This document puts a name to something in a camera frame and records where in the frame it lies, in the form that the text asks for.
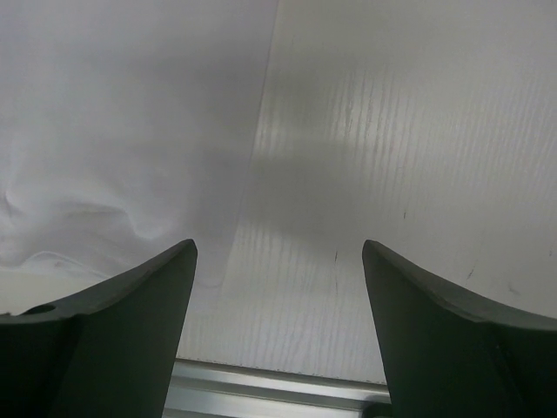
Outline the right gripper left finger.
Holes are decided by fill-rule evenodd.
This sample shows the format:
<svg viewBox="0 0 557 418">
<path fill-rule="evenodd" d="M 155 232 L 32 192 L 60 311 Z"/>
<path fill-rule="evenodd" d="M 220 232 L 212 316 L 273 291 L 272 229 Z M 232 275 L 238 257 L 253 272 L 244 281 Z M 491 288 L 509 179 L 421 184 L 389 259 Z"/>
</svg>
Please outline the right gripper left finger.
<svg viewBox="0 0 557 418">
<path fill-rule="evenodd" d="M 197 257 L 187 239 L 83 291 L 3 314 L 2 416 L 161 416 Z"/>
</svg>

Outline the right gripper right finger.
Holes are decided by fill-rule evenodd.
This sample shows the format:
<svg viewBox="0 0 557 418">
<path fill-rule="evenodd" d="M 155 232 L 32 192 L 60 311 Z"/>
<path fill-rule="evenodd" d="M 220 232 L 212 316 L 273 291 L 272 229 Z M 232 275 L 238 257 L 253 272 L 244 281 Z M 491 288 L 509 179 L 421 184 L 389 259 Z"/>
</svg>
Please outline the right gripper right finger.
<svg viewBox="0 0 557 418">
<path fill-rule="evenodd" d="M 555 416 L 555 319 L 490 300 L 373 240 L 362 260 L 393 416 Z"/>
</svg>

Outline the white t shirt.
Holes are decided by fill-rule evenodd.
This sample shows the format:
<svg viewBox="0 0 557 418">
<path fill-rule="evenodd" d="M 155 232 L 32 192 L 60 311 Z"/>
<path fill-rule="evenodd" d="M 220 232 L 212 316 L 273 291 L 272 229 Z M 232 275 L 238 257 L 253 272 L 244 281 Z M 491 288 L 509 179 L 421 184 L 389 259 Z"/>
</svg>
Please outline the white t shirt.
<svg viewBox="0 0 557 418">
<path fill-rule="evenodd" d="M 198 247 L 217 305 L 274 1 L 1 4 L 1 309 L 19 314 Z"/>
</svg>

